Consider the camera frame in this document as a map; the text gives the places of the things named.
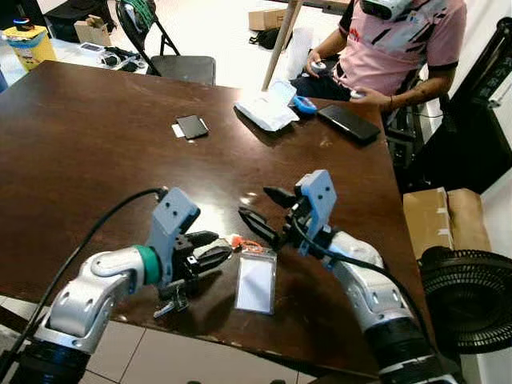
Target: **wooden table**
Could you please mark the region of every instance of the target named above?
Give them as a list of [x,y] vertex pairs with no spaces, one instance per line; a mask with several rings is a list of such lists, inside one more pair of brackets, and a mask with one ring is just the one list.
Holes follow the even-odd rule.
[[[139,190],[179,186],[202,210],[191,230],[258,241],[237,208],[246,204],[279,228],[285,211],[262,187],[292,189],[304,174],[324,168],[338,192],[332,224],[375,246],[426,313],[384,135],[361,148],[316,118],[268,135],[234,112],[241,94],[57,62],[44,62],[0,94],[0,294],[36,302],[95,220]],[[376,109],[343,105],[381,125]],[[177,139],[170,124],[189,114],[204,118],[210,135]],[[154,207],[146,198],[114,216],[60,286],[92,254],[143,244]],[[154,320],[159,302],[146,287],[113,319],[316,366],[376,372],[342,288],[316,259],[291,247],[280,252],[272,316],[234,310],[237,273],[235,256],[202,282],[203,295],[184,313]]]
[[[350,0],[310,0],[315,4],[347,7]],[[282,48],[285,42],[288,41],[291,31],[294,28],[295,20],[297,20],[298,13],[301,10],[304,0],[288,0],[288,7],[286,8],[285,18],[282,20],[281,29],[279,30],[278,38],[276,39],[272,56],[270,57],[269,66],[266,69],[265,79],[263,80],[263,90],[266,90],[274,74],[275,66],[278,64],[279,56],[281,55]]]

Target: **yellow container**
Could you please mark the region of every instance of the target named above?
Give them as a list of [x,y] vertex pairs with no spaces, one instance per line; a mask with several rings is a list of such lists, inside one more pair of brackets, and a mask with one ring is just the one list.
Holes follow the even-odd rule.
[[13,26],[4,30],[3,34],[27,71],[45,60],[57,60],[44,26],[34,26],[32,30],[17,30]]

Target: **pink shirt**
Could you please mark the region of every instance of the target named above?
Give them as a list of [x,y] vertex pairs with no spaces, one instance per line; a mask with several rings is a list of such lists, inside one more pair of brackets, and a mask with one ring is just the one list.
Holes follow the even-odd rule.
[[425,64],[430,70],[457,66],[466,28],[464,0],[412,0],[395,22],[365,14],[359,1],[350,2],[339,23],[347,37],[333,71],[339,85],[400,94]]

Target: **black chair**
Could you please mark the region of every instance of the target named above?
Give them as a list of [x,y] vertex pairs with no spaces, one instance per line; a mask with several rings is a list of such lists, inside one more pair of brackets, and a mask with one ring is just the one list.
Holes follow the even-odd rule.
[[[215,59],[208,56],[180,55],[178,48],[170,40],[156,13],[150,8],[146,0],[135,2],[138,6],[145,7],[143,11],[146,15],[149,15],[146,22],[137,22],[134,8],[131,5],[132,2],[131,0],[117,0],[115,9],[119,23],[126,35],[149,65],[146,73],[185,82],[215,85]],[[149,58],[144,51],[144,42],[153,24],[156,24],[162,32],[162,40],[160,42],[160,55]],[[172,48],[176,54],[164,55],[165,45]]]

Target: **vr headset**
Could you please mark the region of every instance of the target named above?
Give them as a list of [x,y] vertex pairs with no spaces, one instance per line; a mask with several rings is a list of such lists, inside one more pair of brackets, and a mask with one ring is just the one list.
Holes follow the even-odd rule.
[[393,22],[411,3],[411,0],[361,0],[361,8],[365,14]]

